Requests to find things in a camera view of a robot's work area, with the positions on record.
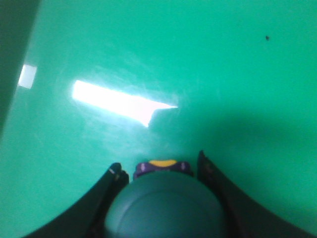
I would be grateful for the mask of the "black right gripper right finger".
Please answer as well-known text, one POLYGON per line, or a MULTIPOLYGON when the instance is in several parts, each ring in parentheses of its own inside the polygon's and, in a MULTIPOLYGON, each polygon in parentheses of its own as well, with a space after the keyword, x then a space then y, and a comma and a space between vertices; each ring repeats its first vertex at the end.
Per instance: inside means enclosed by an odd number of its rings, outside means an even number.
POLYGON ((201 150, 197 178, 223 206, 231 238, 310 238, 311 234, 264 208, 235 185, 201 150))

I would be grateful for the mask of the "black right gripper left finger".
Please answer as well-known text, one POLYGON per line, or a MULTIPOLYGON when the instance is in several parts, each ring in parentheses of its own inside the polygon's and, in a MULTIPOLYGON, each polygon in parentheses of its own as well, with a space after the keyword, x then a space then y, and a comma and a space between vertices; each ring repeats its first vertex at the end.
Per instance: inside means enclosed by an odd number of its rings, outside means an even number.
POLYGON ((115 197, 129 183, 120 163, 113 163, 102 177, 72 206, 36 229, 27 238, 102 238, 104 221, 115 197))

